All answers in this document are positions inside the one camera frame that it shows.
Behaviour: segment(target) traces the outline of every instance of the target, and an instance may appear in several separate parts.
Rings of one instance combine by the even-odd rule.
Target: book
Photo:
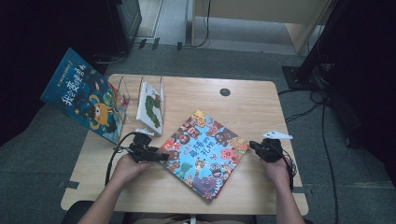
[[[110,142],[119,142],[129,95],[119,92],[73,49],[63,56],[40,99]]]
[[[247,150],[248,141],[196,110],[158,152],[169,154],[162,166],[210,203]]]
[[[148,82],[141,83],[136,119],[155,135],[163,134],[162,98],[163,91],[160,95]]]

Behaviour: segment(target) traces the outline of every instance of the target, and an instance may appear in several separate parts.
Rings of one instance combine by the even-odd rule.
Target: colorful book cover
[[[161,95],[148,82],[142,82],[136,119],[145,124],[156,135],[163,134],[161,100]]]
[[[120,95],[74,50],[67,50],[41,100],[105,139],[118,143],[129,97]]]
[[[160,147],[161,164],[196,193],[212,202],[248,150],[248,141],[196,110]]]

